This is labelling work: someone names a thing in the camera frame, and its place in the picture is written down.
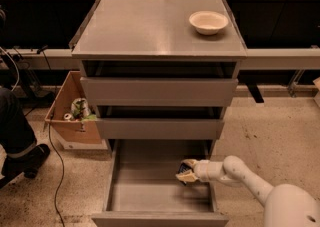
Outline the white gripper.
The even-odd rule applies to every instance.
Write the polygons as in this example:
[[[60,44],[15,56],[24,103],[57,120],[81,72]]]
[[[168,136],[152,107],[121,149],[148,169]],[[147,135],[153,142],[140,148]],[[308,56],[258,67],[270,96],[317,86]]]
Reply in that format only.
[[[198,179],[201,182],[211,182],[219,180],[224,175],[223,163],[209,160],[197,161],[196,159],[184,159],[181,164],[193,169],[178,173],[176,178],[183,183],[195,182]]]

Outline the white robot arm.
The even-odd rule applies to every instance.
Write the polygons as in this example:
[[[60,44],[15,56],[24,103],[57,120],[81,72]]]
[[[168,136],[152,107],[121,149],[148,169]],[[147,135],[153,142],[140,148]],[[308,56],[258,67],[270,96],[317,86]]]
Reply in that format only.
[[[264,208],[264,227],[320,227],[320,205],[307,191],[291,184],[273,186],[236,156],[223,161],[184,159],[176,178],[186,184],[214,180],[242,184]]]

